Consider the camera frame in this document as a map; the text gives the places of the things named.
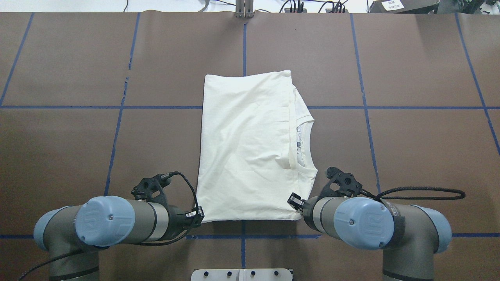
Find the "brown paper backdrop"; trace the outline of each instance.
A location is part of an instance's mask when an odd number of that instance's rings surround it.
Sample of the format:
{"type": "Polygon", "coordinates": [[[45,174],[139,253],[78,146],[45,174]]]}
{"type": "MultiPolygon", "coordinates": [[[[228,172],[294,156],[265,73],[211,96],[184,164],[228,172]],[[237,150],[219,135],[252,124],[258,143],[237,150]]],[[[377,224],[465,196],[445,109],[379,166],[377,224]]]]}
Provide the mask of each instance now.
{"type": "MultiPolygon", "coordinates": [[[[45,212],[103,194],[131,199],[140,179],[174,170],[196,184],[206,74],[280,70],[292,70],[316,120],[312,194],[330,166],[372,193],[462,189],[460,201],[418,202],[454,233],[435,279],[499,279],[499,26],[499,16],[463,14],[0,13],[0,280],[48,258],[31,236],[45,212]]],[[[190,207],[182,181],[167,195],[190,207]]],[[[212,222],[194,234],[103,251],[101,279],[241,267],[381,279],[381,251],[312,238],[302,220],[212,222]]]]}

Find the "wire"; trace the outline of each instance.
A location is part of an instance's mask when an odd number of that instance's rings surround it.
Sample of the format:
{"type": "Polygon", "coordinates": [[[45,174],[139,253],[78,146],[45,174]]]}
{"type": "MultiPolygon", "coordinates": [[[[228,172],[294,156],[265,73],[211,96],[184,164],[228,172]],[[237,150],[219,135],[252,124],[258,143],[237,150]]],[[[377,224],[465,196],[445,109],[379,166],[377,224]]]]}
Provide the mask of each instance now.
{"type": "Polygon", "coordinates": [[[342,3],[340,1],[337,2],[335,7],[332,7],[330,13],[337,13],[337,11],[342,12],[342,3]]]}
{"type": "Polygon", "coordinates": [[[201,10],[198,11],[198,13],[203,13],[209,6],[210,4],[210,0],[205,0],[205,6],[203,6],[203,8],[201,8],[201,10]]]}
{"type": "Polygon", "coordinates": [[[29,270],[25,271],[21,277],[19,277],[19,279],[17,279],[17,281],[21,281],[23,280],[28,274],[30,274],[31,272],[33,272],[34,270],[38,269],[38,268],[41,268],[45,265],[48,265],[50,263],[53,263],[55,261],[58,261],[58,260],[61,260],[61,259],[64,259],[64,258],[67,258],[67,257],[70,257],[70,256],[74,256],[74,255],[78,255],[78,254],[81,254],[83,253],[84,251],[79,249],[79,250],[76,250],[76,251],[72,251],[72,252],[68,252],[68,253],[64,253],[62,255],[58,255],[54,258],[51,258],[45,262],[42,262],[40,264],[38,264],[37,266],[34,266],[32,268],[30,268],[29,270]]]}
{"type": "Polygon", "coordinates": [[[360,193],[366,197],[370,197],[375,201],[384,200],[460,200],[466,197],[466,193],[462,190],[458,189],[450,189],[450,188],[441,188],[434,186],[402,186],[396,187],[384,192],[379,193],[378,195],[373,195],[369,191],[361,189],[360,193]],[[400,191],[439,191],[439,192],[448,192],[459,194],[458,196],[386,196],[391,193],[400,192],[400,191]]]}
{"type": "Polygon", "coordinates": [[[283,11],[283,8],[285,7],[285,5],[290,2],[290,0],[286,0],[284,3],[283,3],[283,6],[281,6],[281,9],[279,9],[279,12],[278,13],[281,13],[283,11]]]}
{"type": "Polygon", "coordinates": [[[331,9],[333,10],[334,9],[334,6],[335,6],[335,3],[333,1],[325,1],[323,2],[323,5],[321,5],[321,7],[319,8],[319,11],[317,11],[318,13],[321,13],[321,10],[323,9],[323,7],[328,4],[328,3],[331,3],[331,9]]]}
{"type": "MultiPolygon", "coordinates": [[[[172,176],[179,175],[179,176],[181,176],[184,179],[184,181],[187,183],[187,185],[191,189],[192,197],[194,199],[194,207],[195,207],[196,210],[198,210],[198,199],[196,198],[196,192],[195,192],[195,189],[193,188],[193,185],[188,180],[188,178],[183,173],[181,173],[180,171],[173,171],[170,174],[172,176]]],[[[136,243],[136,245],[141,245],[141,246],[165,246],[165,245],[173,244],[173,243],[175,243],[175,242],[183,239],[184,237],[186,237],[189,234],[189,232],[193,229],[194,225],[195,225],[195,220],[193,219],[191,221],[191,224],[189,225],[189,227],[184,232],[184,234],[182,234],[181,236],[175,238],[174,240],[169,240],[169,241],[160,242],[160,243],[136,243]]]]}
{"type": "Polygon", "coordinates": [[[222,2],[222,3],[225,3],[225,4],[231,5],[231,6],[236,6],[236,4],[232,4],[232,3],[224,2],[224,1],[221,1],[221,0],[214,0],[214,1],[217,1],[217,2],[222,2]]]}

